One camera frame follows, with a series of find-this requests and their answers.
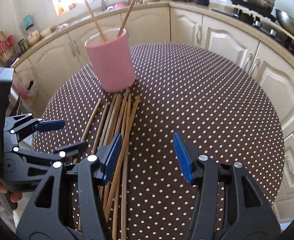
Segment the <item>wooden chopstick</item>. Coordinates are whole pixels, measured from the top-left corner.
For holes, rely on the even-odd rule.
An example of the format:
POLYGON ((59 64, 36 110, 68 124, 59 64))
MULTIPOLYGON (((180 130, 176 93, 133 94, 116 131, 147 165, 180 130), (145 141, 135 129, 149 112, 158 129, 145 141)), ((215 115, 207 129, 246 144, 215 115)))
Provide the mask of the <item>wooden chopstick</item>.
POLYGON ((89 11, 89 13, 90 13, 90 15, 91 15, 91 18, 92 18, 93 22, 95 23, 96 28, 97 28, 98 31, 99 31, 99 35, 101 36, 101 39, 102 39, 104 42, 106 42, 107 39, 106 39, 106 37, 105 37, 105 35, 104 35, 104 33, 103 33, 103 31, 102 31, 102 29, 101 29, 101 27, 100 27, 98 21, 97 21, 97 19, 95 18, 95 15, 94 15, 94 13, 93 13, 93 11, 92 11, 92 9, 91 9, 91 7, 90 7, 90 5, 89 5, 89 3, 88 3, 87 0, 85 0, 85 4, 86 4, 86 7, 87 7, 87 10, 89 11))
POLYGON ((112 134, 111 139, 113 139, 114 134, 119 133, 119 131, 122 128, 124 108, 125 108, 125 104, 127 102, 128 95, 129 95, 129 89, 126 89, 125 92, 122 93, 122 101, 120 103, 120 107, 119 107, 119 110, 118 110, 118 118, 117 118, 116 122, 114 123, 113 134, 112 134))
POLYGON ((126 25, 126 23, 127 23, 127 20, 128 20, 130 14, 131 14, 131 11, 133 10, 133 7, 134 7, 136 1, 137 1, 137 0, 132 0, 132 1, 131 1, 130 6, 128 7, 128 10, 127 10, 127 12, 126 12, 126 14, 125 14, 125 17, 124 17, 123 21, 122 21, 122 25, 121 25, 121 27, 120 27, 120 30, 119 30, 119 32, 118 32, 118 36, 117 36, 117 37, 120 37, 120 36, 122 35, 123 30, 124 30, 124 28, 125 28, 125 25, 126 25))
POLYGON ((115 104, 115 101, 116 101, 116 97, 117 97, 117 93, 115 93, 113 95, 112 101, 111 101, 111 103, 109 105, 108 114, 107 114, 107 117, 105 119, 103 131, 102 131, 102 134, 101 134, 101 137, 100 137, 99 147, 102 146, 103 143, 104 143, 106 132, 107 132, 107 128, 108 128, 108 124, 110 122, 110 117, 111 117, 111 114, 112 114, 112 111, 113 111, 113 107, 114 107, 114 104, 115 104))
POLYGON ((104 145, 109 144, 110 141, 112 140, 111 137, 113 134, 114 123, 116 122, 118 118, 118 110, 119 110, 121 101, 122 101, 122 93, 118 93, 114 106, 112 108, 111 117, 109 118, 108 127, 106 131, 105 139, 104 139, 104 145))
POLYGON ((94 141, 94 145, 93 145, 91 154, 96 153, 96 150, 97 150, 97 147, 98 147, 98 144, 99 144, 99 141, 100 141, 101 133, 103 131, 103 126, 104 126, 104 123, 105 123, 105 118, 107 116, 108 108, 109 108, 109 103, 107 102, 105 104, 104 111, 103 111, 103 114, 101 116, 101 120, 100 120, 100 123, 99 123, 99 127, 98 127, 98 130, 97 130, 97 134, 96 134, 96 137, 95 137, 95 141, 94 141))
POLYGON ((122 173, 122 203, 121 203, 121 240, 126 240, 126 204, 127 204, 127 173, 128 173, 128 159, 129 159, 129 142, 126 143, 126 151, 123 159, 123 173, 122 173))
MULTIPOLYGON (((122 136, 125 135, 126 119, 127 119, 127 103, 124 108, 123 122, 122 122, 122 136)), ((114 194, 114 207, 113 207, 113 224, 112 224, 112 238, 117 239, 117 222, 118 222, 118 201, 119 201, 119 184, 120 184, 120 173, 117 174, 116 179, 116 191, 114 194)))
POLYGON ((112 203, 113 203, 113 198, 114 198, 114 195, 116 193, 116 189, 117 189, 117 187, 119 185, 120 170, 121 170, 124 155, 125 155, 128 143, 129 143, 130 132, 131 132, 131 128, 132 128, 132 125, 133 125, 133 121, 134 121, 134 118, 135 118, 135 114, 136 114, 136 110, 137 110, 139 101, 140 101, 140 96, 138 95, 138 96, 135 97, 135 103, 133 105, 133 110, 131 112, 131 115, 130 115, 130 118, 129 118, 128 122, 126 123, 125 137, 123 139, 122 150, 121 150, 120 155, 118 157, 116 169, 114 171, 114 177, 113 177, 113 180, 112 180, 112 183, 111 183, 111 188, 110 188, 110 192, 109 192, 108 199, 107 199, 107 204, 106 204, 105 211, 104 211, 106 219, 109 218, 110 211, 111 211, 111 206, 112 206, 112 203))
POLYGON ((100 98, 100 99, 98 100, 98 102, 97 102, 97 104, 96 104, 96 106, 95 106, 95 108, 94 108, 94 110, 93 110, 91 116, 90 116, 90 119, 89 119, 87 125, 86 125, 86 128, 85 128, 85 130, 84 130, 84 132, 83 132, 83 135, 82 135, 82 137, 81 137, 81 141, 86 141, 86 140, 87 140, 87 136, 88 136, 89 131, 90 131, 90 129, 91 129, 91 126, 92 126, 92 124, 93 124, 94 117, 95 117, 95 115, 97 114, 97 112, 98 112, 98 110, 99 110, 99 107, 100 107, 101 101, 102 101, 102 99, 100 98))

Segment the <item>cream lower kitchen cabinets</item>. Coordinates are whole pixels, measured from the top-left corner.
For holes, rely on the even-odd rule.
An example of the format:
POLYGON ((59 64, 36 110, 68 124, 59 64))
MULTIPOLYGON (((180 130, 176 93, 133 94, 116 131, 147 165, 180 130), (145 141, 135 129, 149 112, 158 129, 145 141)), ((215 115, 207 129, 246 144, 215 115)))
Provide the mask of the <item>cream lower kitchen cabinets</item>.
POLYGON ((240 161, 280 223, 294 220, 294 69, 264 44, 249 73, 194 46, 130 49, 140 96, 129 140, 127 227, 182 233, 196 187, 182 177, 173 135, 217 161, 240 161))

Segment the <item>silver trash bin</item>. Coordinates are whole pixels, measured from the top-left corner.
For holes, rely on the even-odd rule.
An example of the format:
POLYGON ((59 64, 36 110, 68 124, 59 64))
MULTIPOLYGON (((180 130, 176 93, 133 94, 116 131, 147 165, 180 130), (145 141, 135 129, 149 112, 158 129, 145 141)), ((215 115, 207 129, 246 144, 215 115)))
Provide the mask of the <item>silver trash bin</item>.
POLYGON ((11 86, 9 95, 9 104, 6 110, 6 116, 15 116, 20 113, 21 96, 14 85, 11 86))

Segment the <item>plastic bag on cabinet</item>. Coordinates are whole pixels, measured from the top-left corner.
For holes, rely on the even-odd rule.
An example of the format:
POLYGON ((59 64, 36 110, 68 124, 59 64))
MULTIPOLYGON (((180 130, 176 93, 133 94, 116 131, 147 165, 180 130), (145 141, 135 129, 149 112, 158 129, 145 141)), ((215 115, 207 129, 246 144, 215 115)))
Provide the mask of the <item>plastic bag on cabinet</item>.
POLYGON ((28 105, 32 105, 38 93, 38 82, 26 76, 27 72, 14 71, 13 86, 21 99, 28 105))

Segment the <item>red cup on rack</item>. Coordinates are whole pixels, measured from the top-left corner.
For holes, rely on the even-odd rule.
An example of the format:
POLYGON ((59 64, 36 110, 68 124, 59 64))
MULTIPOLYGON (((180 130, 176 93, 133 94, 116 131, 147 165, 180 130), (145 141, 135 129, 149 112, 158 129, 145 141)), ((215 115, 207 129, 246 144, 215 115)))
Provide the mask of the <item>red cup on rack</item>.
POLYGON ((15 40, 14 40, 13 35, 10 35, 7 37, 7 43, 10 47, 13 47, 15 45, 15 40))

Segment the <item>jar with teal lid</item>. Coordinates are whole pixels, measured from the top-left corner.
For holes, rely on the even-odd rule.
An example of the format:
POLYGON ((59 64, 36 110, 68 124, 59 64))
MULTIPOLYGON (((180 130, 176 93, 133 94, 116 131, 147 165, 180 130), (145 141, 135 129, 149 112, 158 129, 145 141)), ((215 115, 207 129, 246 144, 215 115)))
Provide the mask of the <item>jar with teal lid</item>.
POLYGON ((30 15, 23 19, 23 28, 26 32, 26 39, 30 46, 35 45, 41 39, 39 31, 35 28, 33 20, 30 15))

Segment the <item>brown polka dot tablecloth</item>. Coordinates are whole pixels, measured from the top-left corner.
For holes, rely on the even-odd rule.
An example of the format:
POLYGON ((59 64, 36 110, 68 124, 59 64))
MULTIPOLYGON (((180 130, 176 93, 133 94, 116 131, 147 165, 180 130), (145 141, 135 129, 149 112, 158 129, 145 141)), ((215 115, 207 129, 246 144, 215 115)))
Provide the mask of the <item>brown polka dot tablecloth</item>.
POLYGON ((90 49, 59 85, 37 133, 50 152, 80 140, 88 159, 122 133, 117 167, 100 188, 112 239, 278 239, 271 209, 284 139, 263 89, 229 59, 175 43, 90 49))

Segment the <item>pink chopstick holder cup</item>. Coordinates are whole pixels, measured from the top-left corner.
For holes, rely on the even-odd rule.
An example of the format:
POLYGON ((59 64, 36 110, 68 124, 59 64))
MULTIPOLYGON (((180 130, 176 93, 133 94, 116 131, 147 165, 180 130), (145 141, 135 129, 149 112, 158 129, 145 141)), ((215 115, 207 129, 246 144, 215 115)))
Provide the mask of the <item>pink chopstick holder cup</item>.
POLYGON ((127 31, 119 32, 119 28, 106 29, 104 40, 96 33, 84 44, 102 89, 110 93, 131 87, 136 79, 127 31))

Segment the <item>chrome sink faucet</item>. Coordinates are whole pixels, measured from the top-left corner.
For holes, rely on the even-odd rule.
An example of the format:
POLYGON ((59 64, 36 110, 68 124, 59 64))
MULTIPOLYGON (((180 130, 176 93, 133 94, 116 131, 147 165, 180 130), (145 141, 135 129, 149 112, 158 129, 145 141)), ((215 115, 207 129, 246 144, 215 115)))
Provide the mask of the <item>chrome sink faucet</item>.
POLYGON ((107 3, 108 3, 108 0, 101 0, 101 10, 102 11, 107 10, 107 3))

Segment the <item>black gas stove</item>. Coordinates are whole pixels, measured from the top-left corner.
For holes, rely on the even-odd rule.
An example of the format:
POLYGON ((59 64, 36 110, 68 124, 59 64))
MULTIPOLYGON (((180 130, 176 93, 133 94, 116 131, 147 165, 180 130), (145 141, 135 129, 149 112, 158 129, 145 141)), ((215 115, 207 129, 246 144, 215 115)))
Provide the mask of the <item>black gas stove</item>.
POLYGON ((230 1, 231 4, 223 3, 211 10, 253 26, 278 42, 294 56, 294 36, 280 26, 276 16, 241 0, 230 1))

